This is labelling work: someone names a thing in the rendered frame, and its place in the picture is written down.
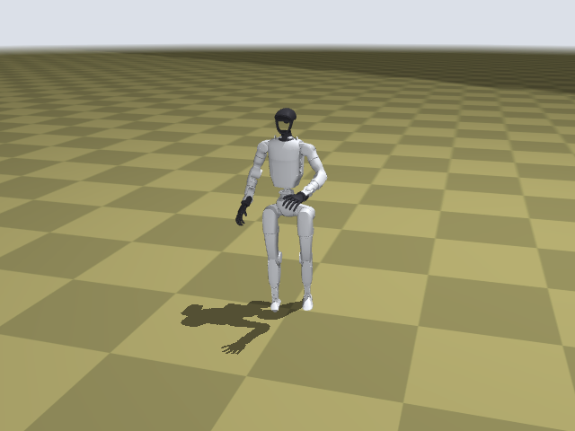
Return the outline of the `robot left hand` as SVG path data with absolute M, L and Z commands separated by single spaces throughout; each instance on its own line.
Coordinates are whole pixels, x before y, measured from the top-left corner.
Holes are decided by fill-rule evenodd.
M 287 198 L 287 199 L 286 199 L 286 198 Z M 288 202 L 287 205 L 286 205 L 286 207 L 285 207 L 285 209 L 287 209 L 288 206 L 289 206 L 289 204 L 294 201 L 294 202 L 291 204 L 289 210 L 291 210 L 292 206 L 293 206 L 295 203 L 297 203 L 296 206 L 295 206 L 295 208 L 294 208 L 294 210 L 293 210 L 293 212 L 295 212 L 295 211 L 296 211 L 296 208 L 299 206 L 299 204 L 301 204 L 302 202 L 308 200 L 308 198 L 309 198 L 309 195 L 306 196 L 305 193 L 304 193 L 304 192 L 301 192 L 301 191 L 298 192 L 297 194 L 286 195 L 285 197 L 283 197 L 283 199 L 286 199 L 286 200 L 284 201 L 284 203 L 283 203 L 282 206 L 285 206 L 285 204 Z

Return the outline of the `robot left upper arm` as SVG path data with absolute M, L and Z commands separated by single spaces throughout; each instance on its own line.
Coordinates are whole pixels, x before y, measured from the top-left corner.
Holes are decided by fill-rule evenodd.
M 310 163 L 311 167 L 316 172 L 316 174 L 314 175 L 314 178 L 316 178 L 316 176 L 319 172 L 325 172 L 325 170 L 323 168 L 323 164 L 322 164 L 322 162 L 321 162 L 321 160 L 320 160 L 320 158 L 316 152 L 315 147 L 311 144 L 302 143 L 302 142 L 299 143 L 299 145 L 300 145 L 301 154 L 303 156 L 307 157 L 307 161 Z

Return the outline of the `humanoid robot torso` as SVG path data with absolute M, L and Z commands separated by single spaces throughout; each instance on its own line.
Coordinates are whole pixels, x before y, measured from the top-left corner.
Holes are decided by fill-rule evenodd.
M 279 141 L 279 138 L 282 138 L 282 136 L 275 136 L 269 141 L 268 156 L 270 177 L 273 185 L 274 187 L 284 188 L 279 191 L 280 197 L 277 199 L 278 213 L 280 216 L 297 216 L 297 208 L 296 211 L 293 212 L 297 203 L 292 206 L 291 210 L 289 210 L 289 208 L 294 201 L 289 204 L 287 209 L 285 209 L 285 207 L 288 202 L 285 206 L 282 205 L 287 199 L 283 199 L 283 197 L 295 194 L 292 189 L 298 186 L 303 177 L 305 157 L 300 152 L 299 143 L 304 142 L 298 139 L 298 136 L 296 139 L 289 136 L 288 138 L 293 138 L 293 140 L 287 142 Z

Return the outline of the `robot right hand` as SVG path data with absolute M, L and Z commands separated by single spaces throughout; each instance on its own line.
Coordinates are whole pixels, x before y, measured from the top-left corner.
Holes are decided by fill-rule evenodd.
M 235 219 L 235 221 L 236 221 L 236 223 L 237 223 L 238 225 L 242 226 L 243 224 L 245 224 L 245 222 L 243 221 L 243 213 L 244 213 L 245 216 L 247 216 L 247 214 L 246 214 L 246 208 L 251 204 L 251 202 L 252 202 L 252 197 L 251 197 L 251 196 L 248 196 L 248 197 L 246 198 L 246 200 L 243 200 L 243 201 L 241 202 L 241 206 L 240 206 L 240 208 L 239 208 L 239 210 L 238 210 L 238 213 L 237 213 L 237 216 L 236 216 L 236 219 Z M 242 224 L 241 222 L 242 222 L 243 224 Z

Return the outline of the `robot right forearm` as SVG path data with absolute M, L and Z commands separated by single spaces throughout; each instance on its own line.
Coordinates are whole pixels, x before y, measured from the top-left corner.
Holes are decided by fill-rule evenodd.
M 243 200 L 246 200 L 246 198 L 247 198 L 248 196 L 251 196 L 251 197 L 252 197 L 252 202 L 253 202 L 253 195 L 254 195 L 255 188 L 256 188 L 256 185 L 257 185 L 257 182 L 258 182 L 258 181 L 257 181 L 255 178 L 251 177 L 251 175 L 252 175 L 252 169 L 253 169 L 253 167 L 252 167 L 252 168 L 250 169 L 250 171 L 249 171 L 249 175 L 248 175 L 248 179 L 247 179 L 247 184 L 246 184 L 246 188 L 245 188 Z M 251 203 L 252 203 L 252 202 L 251 202 Z

